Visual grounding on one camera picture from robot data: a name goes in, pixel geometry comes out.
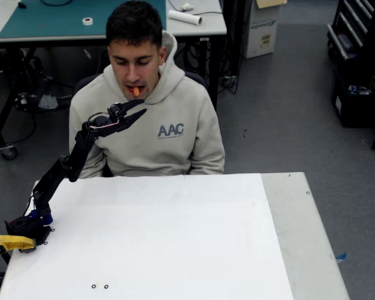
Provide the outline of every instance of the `nose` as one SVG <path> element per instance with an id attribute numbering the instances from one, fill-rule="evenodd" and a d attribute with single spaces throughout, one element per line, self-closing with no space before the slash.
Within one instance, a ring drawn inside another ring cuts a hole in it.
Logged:
<path id="1" fill-rule="evenodd" d="M 130 83 L 134 83 L 135 81 L 138 81 L 140 79 L 140 76 L 133 64 L 129 65 L 129 70 L 126 75 L 126 80 L 128 80 Z"/>

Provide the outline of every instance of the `orange food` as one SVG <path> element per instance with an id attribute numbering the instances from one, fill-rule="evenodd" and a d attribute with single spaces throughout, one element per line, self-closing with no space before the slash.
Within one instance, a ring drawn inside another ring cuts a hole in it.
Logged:
<path id="1" fill-rule="evenodd" d="M 137 86 L 134 86 L 133 87 L 133 94 L 136 96 L 136 97 L 139 97 L 140 96 L 140 91 L 139 91 L 139 88 Z"/>

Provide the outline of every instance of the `yellow clamp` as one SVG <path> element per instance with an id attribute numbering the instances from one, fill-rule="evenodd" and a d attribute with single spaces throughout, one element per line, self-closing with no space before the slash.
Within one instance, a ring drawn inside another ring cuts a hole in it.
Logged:
<path id="1" fill-rule="evenodd" d="M 0 254 L 19 249 L 20 252 L 36 249 L 36 241 L 24 236 L 0 236 Z"/>

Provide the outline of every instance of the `man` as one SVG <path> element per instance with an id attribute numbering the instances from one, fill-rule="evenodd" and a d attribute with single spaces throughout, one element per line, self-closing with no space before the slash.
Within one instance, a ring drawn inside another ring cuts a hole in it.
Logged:
<path id="1" fill-rule="evenodd" d="M 107 21 L 111 65 L 72 99 L 69 148 L 82 123 L 110 105 L 144 99 L 147 112 L 129 129 L 96 141 L 80 178 L 221 174 L 224 148 L 206 89 L 174 63 L 177 42 L 143 1 L 117 7 Z"/>

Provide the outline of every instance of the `gray table edge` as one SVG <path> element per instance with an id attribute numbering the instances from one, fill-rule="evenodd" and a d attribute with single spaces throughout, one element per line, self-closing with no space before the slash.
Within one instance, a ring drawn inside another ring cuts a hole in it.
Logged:
<path id="1" fill-rule="evenodd" d="M 261 178 L 294 300 L 349 300 L 305 174 Z"/>

